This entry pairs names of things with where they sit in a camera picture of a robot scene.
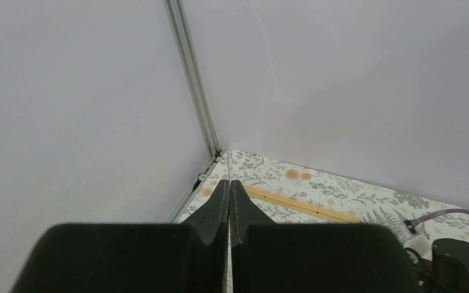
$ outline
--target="floral patterned surface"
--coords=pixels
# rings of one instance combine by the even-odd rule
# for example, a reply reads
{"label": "floral patterned surface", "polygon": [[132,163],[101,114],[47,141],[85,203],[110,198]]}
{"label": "floral patterned surface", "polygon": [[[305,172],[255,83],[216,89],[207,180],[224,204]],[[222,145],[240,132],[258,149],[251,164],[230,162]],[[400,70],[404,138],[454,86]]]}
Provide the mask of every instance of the floral patterned surface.
{"label": "floral patterned surface", "polygon": [[[238,179],[245,185],[353,215],[362,222],[387,226],[402,244],[409,237],[404,234],[402,220],[413,219],[441,209],[456,208],[451,204],[243,151],[230,152],[230,176],[231,180]],[[220,179],[228,178],[227,156],[224,154],[217,160],[217,165],[202,185],[202,189],[184,209],[179,222],[189,217],[208,200]],[[275,222],[327,222],[265,201],[254,198],[252,201]],[[425,234],[430,241],[438,238],[455,238],[469,242],[469,215],[444,215],[423,223],[417,230]],[[228,292],[232,292],[230,272],[228,279]]]}

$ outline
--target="wooden strip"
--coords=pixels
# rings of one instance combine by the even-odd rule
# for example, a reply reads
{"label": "wooden strip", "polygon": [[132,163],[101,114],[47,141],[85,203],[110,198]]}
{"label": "wooden strip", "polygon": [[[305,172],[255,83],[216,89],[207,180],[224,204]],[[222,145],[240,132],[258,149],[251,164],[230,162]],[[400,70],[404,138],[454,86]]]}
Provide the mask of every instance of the wooden strip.
{"label": "wooden strip", "polygon": [[296,211],[304,212],[305,214],[314,215],[316,217],[335,222],[335,223],[359,223],[359,219],[351,215],[341,214],[329,209],[321,208],[313,204],[304,203],[292,198],[283,197],[281,195],[266,192],[265,190],[257,189],[251,186],[244,186],[245,191],[250,197],[266,201],[268,203],[284,206],[286,208],[294,209]]}

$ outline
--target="leaf print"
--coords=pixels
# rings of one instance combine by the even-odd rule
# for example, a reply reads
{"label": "leaf print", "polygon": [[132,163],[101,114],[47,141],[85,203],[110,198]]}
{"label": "leaf print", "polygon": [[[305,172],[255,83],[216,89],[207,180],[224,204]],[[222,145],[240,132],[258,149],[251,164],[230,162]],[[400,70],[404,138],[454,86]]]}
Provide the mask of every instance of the leaf print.
{"label": "leaf print", "polygon": [[330,180],[334,180],[335,182],[337,182],[337,186],[339,186],[341,189],[351,192],[352,194],[356,194],[364,188],[363,183],[359,181],[324,172],[323,174]]}
{"label": "leaf print", "polygon": [[376,223],[375,219],[367,212],[367,217],[362,217],[362,222],[364,223]]}
{"label": "leaf print", "polygon": [[242,164],[238,166],[238,170],[247,170],[247,169],[256,170],[259,166],[260,165],[255,164],[253,162],[244,161],[242,162]]}
{"label": "leaf print", "polygon": [[220,179],[220,176],[216,173],[212,173],[209,175],[208,179]]}
{"label": "leaf print", "polygon": [[349,197],[348,194],[343,194],[337,187],[326,186],[323,183],[308,183],[313,189],[321,189],[323,195],[331,195],[339,200],[345,200]]}
{"label": "leaf print", "polygon": [[393,224],[394,222],[398,222],[398,219],[395,219],[393,215],[384,211],[382,207],[380,207],[380,212],[382,213],[382,215],[384,215],[384,220],[386,220],[388,223]]}
{"label": "leaf print", "polygon": [[425,237],[427,237],[427,239],[431,238],[431,235],[429,233],[427,233],[427,230],[425,229],[425,222],[419,224],[418,226],[416,226],[416,231],[418,231],[419,233],[425,235]]}
{"label": "leaf print", "polygon": [[297,215],[301,212],[294,211],[293,209],[286,208],[284,206],[274,206],[272,204],[262,204],[260,209],[267,214],[269,217],[284,217],[289,215]]}
{"label": "leaf print", "polygon": [[343,205],[350,202],[350,201],[356,201],[356,202],[364,204],[364,205],[366,205],[367,202],[371,202],[372,204],[376,204],[376,203],[384,204],[388,200],[389,200],[389,198],[387,198],[387,197],[377,197],[377,194],[367,195],[367,194],[362,193],[359,196],[357,196],[356,198],[351,198],[351,199],[345,201],[343,203]]}
{"label": "leaf print", "polygon": [[432,219],[435,223],[445,223],[447,226],[460,230],[469,230],[469,219],[465,219],[462,215],[454,216],[452,214],[442,215]]}
{"label": "leaf print", "polygon": [[192,214],[194,211],[196,211],[197,208],[195,206],[187,206],[185,209],[184,209],[184,214]]}
{"label": "leaf print", "polygon": [[322,207],[322,208],[324,207],[324,204],[323,204],[323,203],[321,203],[320,201],[314,201],[314,200],[312,200],[312,199],[308,199],[308,200],[307,200],[307,203],[313,204],[313,205],[315,205],[315,206],[320,206],[320,207]]}
{"label": "leaf print", "polygon": [[393,204],[407,202],[409,206],[415,209],[428,209],[431,206],[427,200],[421,197],[415,197],[414,195],[407,194],[405,192],[395,192],[393,193],[393,197],[396,199],[396,201],[391,201]]}
{"label": "leaf print", "polygon": [[279,163],[275,160],[271,160],[269,163],[269,171],[274,173],[274,179],[277,181],[282,181],[283,171],[286,169],[283,163]]}
{"label": "leaf print", "polygon": [[264,180],[279,180],[275,174],[272,174],[271,172],[267,171],[262,177]]}
{"label": "leaf print", "polygon": [[401,214],[399,211],[393,209],[393,211],[396,213],[396,215],[398,216],[398,218],[402,221],[405,221],[407,220],[407,217],[404,215],[404,214]]}
{"label": "leaf print", "polygon": [[294,193],[294,195],[291,196],[290,198],[292,198],[293,200],[296,200],[298,198],[305,198],[305,197],[307,197],[307,193],[303,191],[303,192]]}
{"label": "leaf print", "polygon": [[242,181],[244,184],[248,184],[251,185],[251,186],[254,186],[254,185],[267,185],[268,187],[270,187],[271,189],[272,186],[265,182],[262,177],[260,176],[260,174],[253,174],[252,176],[249,175],[249,173],[247,171],[244,171],[244,174],[241,175],[241,176],[238,176],[237,178],[238,180]]}
{"label": "leaf print", "polygon": [[306,220],[303,220],[302,218],[299,218],[299,223],[315,224],[315,223],[330,223],[330,221],[324,220],[324,219],[321,219],[321,218],[317,218],[317,217],[307,217]]}
{"label": "leaf print", "polygon": [[377,221],[380,223],[380,224],[383,224],[385,226],[387,226],[387,224],[389,224],[388,222],[386,222],[384,220],[384,218],[375,210],[373,210],[373,214],[375,214],[375,219],[377,219]]}

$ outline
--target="white panel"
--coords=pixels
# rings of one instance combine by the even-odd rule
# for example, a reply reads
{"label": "white panel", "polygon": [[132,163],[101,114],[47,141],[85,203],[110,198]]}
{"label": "white panel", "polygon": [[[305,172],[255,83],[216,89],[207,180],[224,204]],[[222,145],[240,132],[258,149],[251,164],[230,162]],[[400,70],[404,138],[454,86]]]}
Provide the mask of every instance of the white panel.
{"label": "white panel", "polygon": [[166,221],[207,160],[162,1],[0,1],[0,292],[55,223]]}
{"label": "white panel", "polygon": [[221,142],[469,207],[469,1],[185,8]]}

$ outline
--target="white connector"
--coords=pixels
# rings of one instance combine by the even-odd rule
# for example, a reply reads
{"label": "white connector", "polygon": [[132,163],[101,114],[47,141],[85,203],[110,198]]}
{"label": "white connector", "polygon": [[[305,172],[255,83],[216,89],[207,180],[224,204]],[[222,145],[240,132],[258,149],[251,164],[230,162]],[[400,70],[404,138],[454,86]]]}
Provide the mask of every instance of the white connector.
{"label": "white connector", "polygon": [[432,260],[432,247],[431,242],[425,237],[425,235],[418,234],[409,239],[405,244],[404,248],[411,248],[415,250],[422,258],[431,261]]}

